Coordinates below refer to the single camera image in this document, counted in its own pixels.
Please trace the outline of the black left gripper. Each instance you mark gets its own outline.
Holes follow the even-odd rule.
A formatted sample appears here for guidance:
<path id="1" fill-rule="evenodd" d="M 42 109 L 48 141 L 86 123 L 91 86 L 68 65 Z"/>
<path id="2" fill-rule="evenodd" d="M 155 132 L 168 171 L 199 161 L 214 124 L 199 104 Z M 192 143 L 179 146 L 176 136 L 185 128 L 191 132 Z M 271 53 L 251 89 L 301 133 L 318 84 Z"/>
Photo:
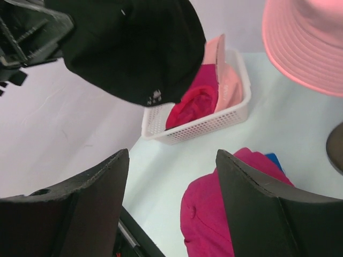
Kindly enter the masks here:
<path id="1" fill-rule="evenodd" d="M 51 59 L 72 29 L 70 16 L 47 8 L 44 1 L 1 1 L 1 96 L 8 83 L 24 83 L 22 66 Z"/>

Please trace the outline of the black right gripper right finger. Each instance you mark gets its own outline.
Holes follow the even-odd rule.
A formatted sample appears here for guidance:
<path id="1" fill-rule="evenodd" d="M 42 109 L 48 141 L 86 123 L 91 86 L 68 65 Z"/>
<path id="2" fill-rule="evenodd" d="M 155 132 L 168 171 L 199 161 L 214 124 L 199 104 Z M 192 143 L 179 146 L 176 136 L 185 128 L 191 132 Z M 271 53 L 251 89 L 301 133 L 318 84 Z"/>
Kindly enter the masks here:
<path id="1" fill-rule="evenodd" d="M 225 150 L 216 165 L 236 256 L 342 256 L 342 200 L 287 185 Z"/>

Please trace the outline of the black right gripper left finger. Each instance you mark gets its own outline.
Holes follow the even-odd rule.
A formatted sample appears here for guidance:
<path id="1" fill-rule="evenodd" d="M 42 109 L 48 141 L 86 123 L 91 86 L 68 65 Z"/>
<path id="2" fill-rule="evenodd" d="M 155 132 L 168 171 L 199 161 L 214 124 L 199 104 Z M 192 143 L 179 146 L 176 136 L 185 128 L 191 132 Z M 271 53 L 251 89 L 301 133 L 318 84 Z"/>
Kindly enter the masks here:
<path id="1" fill-rule="evenodd" d="M 122 149 L 28 196 L 1 199 L 1 256 L 112 256 L 129 168 Z"/>

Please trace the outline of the magenta hat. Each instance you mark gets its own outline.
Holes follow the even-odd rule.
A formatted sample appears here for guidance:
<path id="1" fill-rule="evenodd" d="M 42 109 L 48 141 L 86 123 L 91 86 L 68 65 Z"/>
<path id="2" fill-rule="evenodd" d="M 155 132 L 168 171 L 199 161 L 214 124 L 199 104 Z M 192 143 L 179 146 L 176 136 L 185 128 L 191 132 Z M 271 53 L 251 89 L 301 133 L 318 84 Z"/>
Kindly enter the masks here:
<path id="1" fill-rule="evenodd" d="M 234 156 L 293 186 L 265 154 L 242 148 Z M 189 184 L 181 201 L 180 226 L 188 256 L 234 256 L 217 170 Z"/>

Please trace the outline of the blue baseball cap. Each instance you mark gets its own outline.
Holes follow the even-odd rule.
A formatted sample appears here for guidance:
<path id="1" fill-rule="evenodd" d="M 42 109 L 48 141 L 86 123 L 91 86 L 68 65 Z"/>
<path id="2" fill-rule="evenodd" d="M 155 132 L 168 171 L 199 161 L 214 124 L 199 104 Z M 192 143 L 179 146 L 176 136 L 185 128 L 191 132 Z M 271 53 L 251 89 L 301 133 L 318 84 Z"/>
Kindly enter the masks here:
<path id="1" fill-rule="evenodd" d="M 282 166 L 281 166 L 281 164 L 280 164 L 280 162 L 279 162 L 279 159 L 277 158 L 277 156 L 276 156 L 275 153 L 268 153 L 268 154 L 265 154 L 265 156 L 266 156 L 270 161 L 272 161 L 272 162 L 278 167 L 278 169 L 279 169 L 280 171 L 282 171 L 283 173 L 285 173 L 284 170 L 283 170 L 283 168 L 282 168 Z"/>

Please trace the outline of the black baseball cap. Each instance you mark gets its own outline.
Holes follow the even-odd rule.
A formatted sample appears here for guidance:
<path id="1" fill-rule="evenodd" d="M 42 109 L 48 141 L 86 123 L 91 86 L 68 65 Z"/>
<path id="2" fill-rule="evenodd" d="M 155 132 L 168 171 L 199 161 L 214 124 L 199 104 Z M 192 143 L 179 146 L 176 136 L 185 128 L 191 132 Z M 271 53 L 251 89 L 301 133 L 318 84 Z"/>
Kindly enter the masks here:
<path id="1" fill-rule="evenodd" d="M 105 92 L 144 107 L 179 103 L 204 57 L 205 35 L 189 1 L 45 1 L 68 14 L 65 66 Z"/>

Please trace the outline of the light pink cap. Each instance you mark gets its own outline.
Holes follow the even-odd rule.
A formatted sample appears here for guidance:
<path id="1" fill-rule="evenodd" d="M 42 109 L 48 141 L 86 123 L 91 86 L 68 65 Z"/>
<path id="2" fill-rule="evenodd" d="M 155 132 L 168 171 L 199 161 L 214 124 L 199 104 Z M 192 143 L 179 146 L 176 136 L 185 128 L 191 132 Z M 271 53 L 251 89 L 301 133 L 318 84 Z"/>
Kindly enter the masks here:
<path id="1" fill-rule="evenodd" d="M 243 100 L 241 77 L 225 59 L 225 34 L 206 43 L 204 65 L 213 65 L 218 84 L 218 100 L 214 112 L 233 107 Z"/>

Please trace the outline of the light pink bucket hat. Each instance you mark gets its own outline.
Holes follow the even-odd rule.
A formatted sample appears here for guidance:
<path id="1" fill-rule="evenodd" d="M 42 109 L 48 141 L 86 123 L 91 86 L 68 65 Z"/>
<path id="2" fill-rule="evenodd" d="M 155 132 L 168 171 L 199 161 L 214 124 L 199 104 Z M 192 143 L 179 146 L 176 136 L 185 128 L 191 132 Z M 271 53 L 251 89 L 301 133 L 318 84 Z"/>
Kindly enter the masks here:
<path id="1" fill-rule="evenodd" d="M 342 97 L 342 1 L 266 1 L 262 39 L 284 76 Z"/>

